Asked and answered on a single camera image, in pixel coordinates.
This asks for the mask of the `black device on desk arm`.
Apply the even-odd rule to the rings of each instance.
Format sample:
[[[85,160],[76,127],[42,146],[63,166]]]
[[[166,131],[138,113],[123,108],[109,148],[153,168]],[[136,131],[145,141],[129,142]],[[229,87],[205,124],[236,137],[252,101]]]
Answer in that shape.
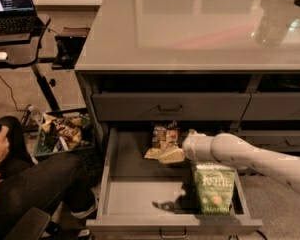
[[[89,27],[64,27],[55,36],[57,55],[52,64],[54,70],[75,68],[89,32]]]

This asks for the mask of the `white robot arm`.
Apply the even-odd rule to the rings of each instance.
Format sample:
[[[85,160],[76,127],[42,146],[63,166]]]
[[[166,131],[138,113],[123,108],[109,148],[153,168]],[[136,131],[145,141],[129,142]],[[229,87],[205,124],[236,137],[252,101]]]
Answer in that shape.
[[[257,148],[228,133],[188,134],[182,149],[191,161],[248,167],[300,194],[300,157]]]

